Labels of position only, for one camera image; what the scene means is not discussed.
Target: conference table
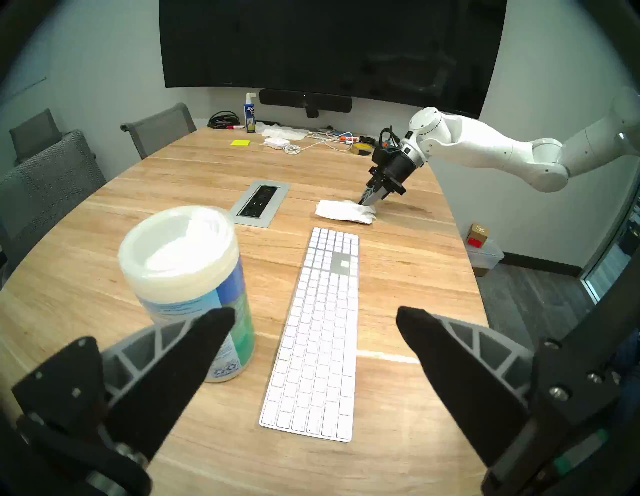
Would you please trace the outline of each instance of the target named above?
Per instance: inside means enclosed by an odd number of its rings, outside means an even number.
[[[251,139],[232,147],[234,139]],[[255,327],[246,370],[204,383],[152,460],[154,495],[480,494],[485,467],[431,388],[396,327],[398,306],[487,325],[463,241],[428,165],[371,225],[315,215],[319,200],[358,201],[371,158],[322,144],[298,155],[262,136],[200,129],[109,181],[62,219],[0,291],[0,400],[70,341],[101,349],[151,323],[118,267],[126,233],[180,205],[229,209],[255,179],[291,185],[269,228],[236,226]],[[311,144],[305,138],[302,146]],[[312,227],[360,236],[353,440],[258,425]]]

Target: cable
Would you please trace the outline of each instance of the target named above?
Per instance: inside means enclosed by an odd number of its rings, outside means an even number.
[[[344,143],[344,141],[340,141],[340,137],[345,136],[347,134],[349,136],[353,136],[353,134],[351,134],[350,132],[344,132],[342,134],[332,134],[330,132],[315,132],[311,136],[309,136],[309,138],[314,138],[315,140],[318,140],[317,142],[312,143],[311,145],[304,148],[300,148],[300,146],[298,145],[289,144],[282,147],[282,149],[285,151],[285,153],[289,155],[298,155],[302,150],[306,150],[307,148],[314,147],[318,143],[324,143],[329,148],[332,148],[338,152],[348,152],[351,149],[352,143],[349,143],[346,148],[336,148],[330,145],[331,142],[345,145],[346,143]]]
[[[211,129],[226,129],[228,125],[240,125],[240,119],[231,110],[221,110],[209,118],[208,127]]]

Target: white keyboard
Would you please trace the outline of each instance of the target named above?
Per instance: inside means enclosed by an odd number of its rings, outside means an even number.
[[[351,441],[358,342],[358,236],[314,227],[259,424]]]

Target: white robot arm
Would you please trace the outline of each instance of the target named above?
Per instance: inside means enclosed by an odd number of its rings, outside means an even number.
[[[402,182],[431,156],[466,167],[502,170],[548,193],[619,156],[640,156],[639,150],[640,95],[628,87],[620,90],[603,118],[564,144],[553,138],[512,140],[479,120],[427,107],[411,118],[396,149],[374,154],[379,166],[370,170],[373,178],[360,203],[371,205],[392,191],[402,195]]]

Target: glass door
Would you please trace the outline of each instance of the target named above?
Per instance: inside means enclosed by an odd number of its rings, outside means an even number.
[[[582,283],[596,303],[620,277],[631,255],[640,246],[640,189],[637,189],[622,224],[612,242],[596,264],[583,277]]]

